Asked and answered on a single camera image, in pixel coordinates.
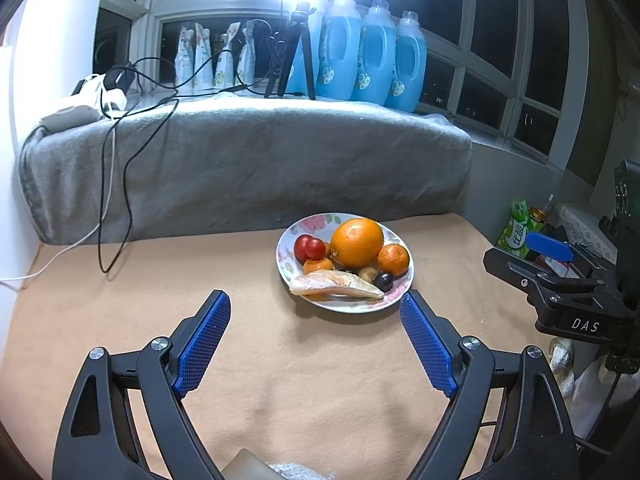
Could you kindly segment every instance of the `fabric softener bottle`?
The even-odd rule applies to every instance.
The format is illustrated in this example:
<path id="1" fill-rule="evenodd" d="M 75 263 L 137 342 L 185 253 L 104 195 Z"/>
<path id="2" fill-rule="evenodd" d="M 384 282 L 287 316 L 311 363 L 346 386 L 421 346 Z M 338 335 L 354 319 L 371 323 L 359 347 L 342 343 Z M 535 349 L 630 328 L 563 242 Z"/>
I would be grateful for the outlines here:
<path id="1" fill-rule="evenodd" d="M 355 0 L 334 0 L 322 26 L 316 94 L 348 101 L 358 73 L 362 18 Z"/>
<path id="2" fill-rule="evenodd" d="M 427 68 L 427 41 L 420 30 L 418 15 L 406 10 L 398 25 L 396 67 L 385 106 L 413 112 L 420 100 Z"/>
<path id="3" fill-rule="evenodd" d="M 389 3 L 373 0 L 362 20 L 358 75 L 352 101 L 383 105 L 389 94 L 396 58 L 396 24 L 391 19 Z"/>

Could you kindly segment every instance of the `metal screw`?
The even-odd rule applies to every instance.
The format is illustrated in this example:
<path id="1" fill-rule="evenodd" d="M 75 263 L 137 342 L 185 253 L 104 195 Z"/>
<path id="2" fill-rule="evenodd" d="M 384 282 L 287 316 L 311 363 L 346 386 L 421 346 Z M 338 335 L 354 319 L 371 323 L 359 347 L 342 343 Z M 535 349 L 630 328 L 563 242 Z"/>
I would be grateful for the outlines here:
<path id="1" fill-rule="evenodd" d="M 530 346 L 529 348 L 527 348 L 527 354 L 529 354 L 529 357 L 533 357 L 534 359 L 538 359 L 538 358 L 542 357 L 542 350 L 540 348 L 538 348 L 537 346 Z"/>
<path id="2" fill-rule="evenodd" d="M 97 346 L 89 352 L 89 359 L 98 360 L 104 355 L 104 348 Z"/>
<path id="3" fill-rule="evenodd" d="M 169 340 L 165 337 L 158 337 L 151 342 L 153 350 L 164 350 L 169 346 Z"/>
<path id="4" fill-rule="evenodd" d="M 462 339 L 462 344 L 469 350 L 475 350 L 480 346 L 480 340 L 470 335 Z"/>

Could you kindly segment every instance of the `window sill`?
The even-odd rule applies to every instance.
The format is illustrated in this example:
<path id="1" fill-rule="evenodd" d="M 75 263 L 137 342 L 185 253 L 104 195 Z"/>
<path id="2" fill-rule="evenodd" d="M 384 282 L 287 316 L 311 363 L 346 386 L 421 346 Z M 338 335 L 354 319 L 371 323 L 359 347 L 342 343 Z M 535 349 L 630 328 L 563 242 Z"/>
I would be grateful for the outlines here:
<path id="1" fill-rule="evenodd" d="M 466 125 L 459 124 L 458 127 L 464 132 L 468 133 L 474 144 L 481 144 L 482 146 L 488 146 L 489 148 L 502 150 L 504 152 L 526 158 L 527 160 L 540 164 L 545 168 L 562 171 L 560 170 L 560 168 L 549 162 L 544 155 L 537 154 L 533 150 L 529 151 L 528 149 L 524 148 L 517 140 L 511 139 L 509 137 L 490 134 Z"/>

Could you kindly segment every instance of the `table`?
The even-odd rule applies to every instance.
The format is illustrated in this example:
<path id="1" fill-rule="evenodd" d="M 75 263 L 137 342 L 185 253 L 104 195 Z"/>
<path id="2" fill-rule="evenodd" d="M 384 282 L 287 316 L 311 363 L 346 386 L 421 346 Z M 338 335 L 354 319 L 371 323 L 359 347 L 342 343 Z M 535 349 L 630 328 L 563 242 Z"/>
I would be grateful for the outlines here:
<path id="1" fill-rule="evenodd" d="M 546 351 L 549 338 L 534 329 L 524 294 L 484 272 L 490 244 L 468 222 L 449 214 L 388 226 L 411 249 L 414 288 L 461 334 L 490 348 Z M 98 270 L 95 246 L 80 247 L 26 285 L 0 370 L 0 418 L 43 478 L 87 352 L 138 350 L 169 335 L 214 288 L 230 295 L 231 322 L 184 405 L 219 468 L 246 447 L 264 462 L 297 462 L 337 480 L 406 478 L 447 399 L 431 388 L 397 307 L 354 316 L 292 297 L 274 262 L 280 234 L 136 242 L 109 277 Z M 35 268 L 56 250 L 44 246 Z M 167 476 L 142 396 L 131 397 L 150 467 Z M 485 420 L 499 397 L 492 393 Z M 491 434 L 482 428 L 467 474 L 481 466 Z"/>

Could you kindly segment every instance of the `blue gripper pad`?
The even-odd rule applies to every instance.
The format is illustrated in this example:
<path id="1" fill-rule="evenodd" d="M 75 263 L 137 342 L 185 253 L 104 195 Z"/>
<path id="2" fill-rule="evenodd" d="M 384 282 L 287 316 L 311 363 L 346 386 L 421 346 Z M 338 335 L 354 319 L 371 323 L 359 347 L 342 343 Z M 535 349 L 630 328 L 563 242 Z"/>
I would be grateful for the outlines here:
<path id="1" fill-rule="evenodd" d="M 453 378 L 451 355 L 433 326 L 408 293 L 400 300 L 400 321 L 414 346 L 431 386 L 452 397 L 458 390 Z"/>
<path id="2" fill-rule="evenodd" d="M 178 358 L 178 373 L 174 392 L 183 398 L 200 386 L 213 352 L 231 319 L 231 300 L 224 292 L 209 309 L 200 326 Z"/>

